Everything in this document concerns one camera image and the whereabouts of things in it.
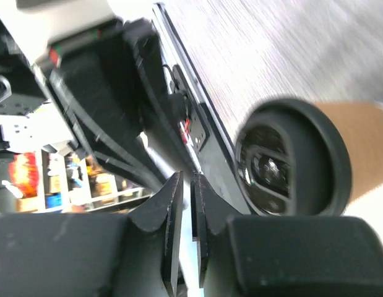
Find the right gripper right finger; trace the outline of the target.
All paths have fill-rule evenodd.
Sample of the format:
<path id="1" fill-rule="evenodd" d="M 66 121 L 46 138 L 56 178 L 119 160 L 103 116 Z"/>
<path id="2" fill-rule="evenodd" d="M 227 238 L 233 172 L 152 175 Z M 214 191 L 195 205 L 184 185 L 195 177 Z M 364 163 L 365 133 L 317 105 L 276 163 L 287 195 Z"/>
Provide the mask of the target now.
<path id="1" fill-rule="evenodd" d="M 242 214 L 201 174 L 191 208 L 205 296 L 383 296 L 383 245 L 359 218 Z"/>

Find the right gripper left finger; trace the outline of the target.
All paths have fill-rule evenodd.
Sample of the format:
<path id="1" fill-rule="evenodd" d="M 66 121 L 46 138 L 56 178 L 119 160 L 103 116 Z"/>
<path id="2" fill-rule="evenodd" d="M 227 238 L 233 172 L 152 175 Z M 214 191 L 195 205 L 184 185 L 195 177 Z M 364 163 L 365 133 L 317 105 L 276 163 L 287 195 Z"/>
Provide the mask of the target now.
<path id="1" fill-rule="evenodd" d="M 175 173 L 127 214 L 0 214 L 0 296 L 174 296 L 183 214 Z"/>

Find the black coffee cup lid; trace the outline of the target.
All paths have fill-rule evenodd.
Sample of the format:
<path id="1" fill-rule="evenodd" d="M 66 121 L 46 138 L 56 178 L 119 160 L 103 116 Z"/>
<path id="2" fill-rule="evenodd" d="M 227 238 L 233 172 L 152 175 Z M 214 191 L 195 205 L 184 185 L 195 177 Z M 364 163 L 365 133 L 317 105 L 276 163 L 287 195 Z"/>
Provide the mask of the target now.
<path id="1" fill-rule="evenodd" d="M 299 98 L 267 101 L 235 142 L 236 181 L 252 213 L 340 215 L 351 196 L 351 161 L 334 123 Z"/>

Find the brown paper coffee cup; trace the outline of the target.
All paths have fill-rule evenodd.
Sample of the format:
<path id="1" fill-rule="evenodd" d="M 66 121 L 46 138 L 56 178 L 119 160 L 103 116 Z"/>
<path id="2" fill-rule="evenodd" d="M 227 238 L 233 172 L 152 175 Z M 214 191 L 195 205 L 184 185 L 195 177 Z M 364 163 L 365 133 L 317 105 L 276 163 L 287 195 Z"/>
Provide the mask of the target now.
<path id="1" fill-rule="evenodd" d="M 348 102 L 316 106 L 331 120 L 346 145 L 353 202 L 383 184 L 383 105 Z"/>

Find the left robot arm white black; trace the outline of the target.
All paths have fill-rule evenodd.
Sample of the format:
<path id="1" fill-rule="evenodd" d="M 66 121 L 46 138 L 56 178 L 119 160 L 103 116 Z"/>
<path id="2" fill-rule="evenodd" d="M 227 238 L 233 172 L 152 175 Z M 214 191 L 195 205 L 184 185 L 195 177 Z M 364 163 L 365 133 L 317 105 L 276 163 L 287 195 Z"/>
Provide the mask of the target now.
<path id="1" fill-rule="evenodd" d="M 0 147 L 65 141 L 110 173 L 154 191 L 169 178 L 148 142 L 190 179 L 179 123 L 187 104 L 168 91 L 160 34 L 138 4 L 0 1 Z"/>

